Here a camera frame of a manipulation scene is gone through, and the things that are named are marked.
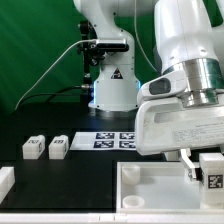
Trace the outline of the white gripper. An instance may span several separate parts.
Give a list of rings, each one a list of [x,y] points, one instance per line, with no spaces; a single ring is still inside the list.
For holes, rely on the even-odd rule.
[[[218,100],[217,105],[192,108],[183,108],[176,97],[143,103],[135,120],[137,151],[151,155],[180,149],[188,178],[201,181],[201,168],[190,160],[190,149],[224,145],[224,94]]]

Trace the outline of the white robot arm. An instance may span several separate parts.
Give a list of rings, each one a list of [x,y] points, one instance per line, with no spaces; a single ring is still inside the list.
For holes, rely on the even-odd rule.
[[[192,150],[224,144],[224,26],[211,26],[203,0],[73,1],[97,35],[90,43],[100,62],[91,111],[134,112],[137,151],[176,151],[190,178],[201,179]],[[133,71],[134,37],[114,19],[147,13],[155,18],[160,75],[141,84]]]

